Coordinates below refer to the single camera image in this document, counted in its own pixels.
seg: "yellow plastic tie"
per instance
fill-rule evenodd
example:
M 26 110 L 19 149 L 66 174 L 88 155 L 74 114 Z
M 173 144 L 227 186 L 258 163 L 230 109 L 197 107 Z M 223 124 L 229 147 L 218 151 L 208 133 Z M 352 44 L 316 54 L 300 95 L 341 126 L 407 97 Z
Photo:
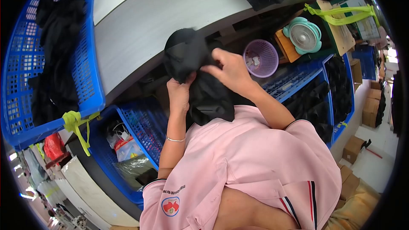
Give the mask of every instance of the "yellow plastic tie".
M 78 136 L 78 139 L 81 142 L 81 146 L 84 149 L 84 152 L 87 154 L 87 156 L 91 155 L 88 151 L 88 148 L 89 148 L 89 121 L 94 119 L 97 116 L 99 116 L 99 112 L 96 112 L 90 115 L 88 119 L 84 119 L 84 120 L 81 120 L 81 114 L 79 112 L 70 111 L 63 115 L 63 119 L 65 121 L 64 128 L 67 131 L 73 131 Z M 79 130 L 79 126 L 84 123 L 87 123 L 87 142 L 85 142 Z
M 36 143 L 36 147 L 37 147 L 37 149 L 38 149 L 38 152 L 40 152 L 41 158 L 44 160 L 44 153 L 43 153 L 43 151 L 41 150 L 40 144 L 39 144 L 39 143 Z
M 46 195 L 45 197 L 48 198 L 50 195 L 52 195 L 55 191 L 58 191 L 60 188 L 56 187 L 54 189 L 51 189 Z
M 376 17 L 376 14 L 375 14 L 375 10 L 373 9 L 373 6 L 370 6 L 370 5 L 357 6 L 357 7 L 340 7 L 340 8 L 334 8 L 331 10 L 323 11 L 320 9 L 314 9 L 306 3 L 304 11 L 308 11 L 312 15 L 316 14 L 320 16 L 323 20 L 325 20 L 327 23 L 330 23 L 335 26 L 351 24 L 351 23 L 360 21 L 362 19 L 365 19 L 369 16 L 372 16 L 375 19 L 375 23 L 377 27 L 380 26 L 378 18 Z M 354 15 L 351 15 L 345 18 L 341 18 L 341 19 L 336 19 L 331 16 L 333 14 L 348 13 L 348 12 L 361 12 L 361 13 L 354 14 Z

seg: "blue plastic basket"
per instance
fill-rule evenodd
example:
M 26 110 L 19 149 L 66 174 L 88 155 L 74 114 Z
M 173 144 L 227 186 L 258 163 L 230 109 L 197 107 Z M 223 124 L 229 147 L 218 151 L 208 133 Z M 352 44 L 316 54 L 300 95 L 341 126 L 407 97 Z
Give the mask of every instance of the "blue plastic basket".
M 345 63 L 345 68 L 346 68 L 346 75 L 350 81 L 350 89 L 351 89 L 351 102 L 352 102 L 352 106 L 351 106 L 351 112 L 346 116 L 344 123 L 348 124 L 349 121 L 351 120 L 352 116 L 355 113 L 355 98 L 354 98 L 354 82 L 352 80 L 352 71 L 351 71 L 351 66 L 349 65 L 349 59 L 348 59 L 348 55 L 344 54 L 343 56 L 344 59 L 344 63 Z M 325 59 L 325 61 L 322 62 L 322 64 L 324 65 L 325 62 L 327 62 L 330 58 L 332 58 L 332 56 L 330 55 L 328 57 L 328 59 Z M 346 126 L 341 124 L 341 123 L 335 123 L 334 125 L 334 135 L 333 135 L 333 144 L 335 143 L 335 141 L 339 138 L 339 136 L 341 135 L 341 133 L 345 130 Z
M 17 20 L 1 79 L 1 130 L 6 141 L 16 151 L 62 130 L 64 125 L 62 118 L 37 127 L 33 125 L 33 90 L 29 89 L 27 80 L 42 73 L 45 63 L 44 51 L 40 47 L 41 29 L 35 23 L 38 2 L 39 0 L 28 0 Z M 95 55 L 92 17 L 94 0 L 85 2 L 85 21 L 80 31 L 79 44 L 69 62 L 79 97 L 79 111 L 83 117 L 105 107 L 105 95 Z
M 88 150 L 91 155 L 112 183 L 143 210 L 142 192 L 134 191 L 115 170 L 113 163 L 118 162 L 117 155 L 111 149 L 105 134 L 99 130 L 100 126 L 105 124 L 104 119 L 109 119 L 114 114 L 120 116 L 156 170 L 159 169 L 159 157 L 166 138 L 168 118 L 156 99 L 145 98 L 122 106 L 111 105 L 101 112 L 101 120 L 92 120 L 89 125 L 90 148 Z
M 321 61 L 299 64 L 296 67 L 290 67 L 286 73 L 264 85 L 263 89 L 280 103 L 283 103 L 317 76 L 320 78 L 320 81 L 328 82 L 328 77 L 322 68 Z M 328 123 L 334 125 L 334 113 L 330 93 L 328 93 L 324 101 L 329 104 Z M 326 145 L 328 148 L 331 148 L 332 141 Z
M 352 58 L 360 60 L 362 79 L 376 80 L 373 50 L 373 47 L 367 46 L 362 49 L 357 49 L 351 53 Z
M 331 55 L 329 55 L 328 57 L 326 57 L 326 58 L 322 61 L 322 66 L 323 66 L 323 68 L 324 68 L 325 77 L 326 77 L 327 79 L 328 79 L 328 76 L 327 76 L 327 71 L 326 71 L 326 69 L 325 69 L 325 63 L 326 63 L 328 60 L 330 60 L 333 56 L 334 56 L 334 55 L 331 54 Z M 350 81 L 350 89 L 351 89 L 351 91 L 352 91 L 352 97 L 351 97 L 352 107 L 351 107 L 351 112 L 346 116 L 345 121 L 343 122 L 343 123 L 345 123 L 345 124 L 348 124 L 349 121 L 351 120 L 351 117 L 354 115 L 354 112 L 355 112 L 355 100 L 354 100 L 354 93 L 353 93 L 353 91 L 354 91 L 354 84 L 353 84 L 353 81 L 352 81 L 352 71 L 351 71 L 351 67 L 350 67 L 350 65 L 349 65 L 348 56 L 347 56 L 347 54 L 344 54 L 342 57 L 343 57 L 343 59 L 344 59 L 344 63 L 347 62 L 347 64 L 345 64 L 346 75 L 347 75 L 347 77 L 348 77 L 348 79 L 349 79 L 349 81 Z M 331 94 L 331 91 L 330 91 L 330 97 L 331 97 L 332 118 L 333 118 L 333 121 L 334 121 L 334 112 L 333 112 L 333 108 L 332 108 L 332 94 Z M 335 123 L 331 146 L 332 146 L 332 145 L 335 143 L 335 141 L 339 138 L 339 136 L 341 135 L 341 133 L 344 131 L 345 128 L 346 128 L 346 126 L 343 125 L 342 123 Z
M 265 84 L 263 89 L 280 103 L 283 103 L 313 80 L 321 71 L 321 67 L 301 64 L 289 68 L 286 73 Z

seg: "purple plastic basket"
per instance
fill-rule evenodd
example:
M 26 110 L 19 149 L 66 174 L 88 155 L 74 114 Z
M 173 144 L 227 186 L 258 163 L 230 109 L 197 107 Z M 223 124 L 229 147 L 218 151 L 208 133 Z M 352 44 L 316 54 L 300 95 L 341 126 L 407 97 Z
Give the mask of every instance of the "purple plastic basket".
M 244 50 L 243 59 L 246 61 L 246 52 L 250 52 L 250 56 L 258 56 L 260 64 L 257 69 L 251 70 L 247 65 L 248 71 L 258 78 L 268 78 L 277 70 L 279 65 L 279 56 L 276 49 L 269 42 L 256 39 L 251 41 Z

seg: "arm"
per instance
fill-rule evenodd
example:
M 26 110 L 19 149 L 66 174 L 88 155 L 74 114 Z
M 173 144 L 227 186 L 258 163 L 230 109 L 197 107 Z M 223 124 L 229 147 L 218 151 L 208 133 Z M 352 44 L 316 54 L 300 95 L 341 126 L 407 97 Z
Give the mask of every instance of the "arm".
M 201 70 L 219 79 L 233 92 L 251 100 L 271 128 L 285 129 L 295 120 L 285 106 L 251 79 L 241 55 L 216 48 L 212 52 L 212 57 L 220 62 L 222 69 L 209 65 L 202 67 Z
M 186 141 L 186 113 L 189 110 L 189 87 L 196 78 L 196 72 L 186 81 L 179 84 L 173 78 L 167 83 L 169 93 L 170 115 L 166 140 L 159 158 L 158 178 L 167 178 L 184 154 Z

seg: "mint green fan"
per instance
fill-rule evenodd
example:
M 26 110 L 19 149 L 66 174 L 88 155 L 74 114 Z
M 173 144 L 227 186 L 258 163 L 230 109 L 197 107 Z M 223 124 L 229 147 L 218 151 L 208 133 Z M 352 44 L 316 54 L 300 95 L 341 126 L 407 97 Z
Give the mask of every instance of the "mint green fan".
M 283 28 L 283 33 L 294 44 L 298 54 L 316 53 L 321 49 L 321 31 L 306 18 L 295 17 Z

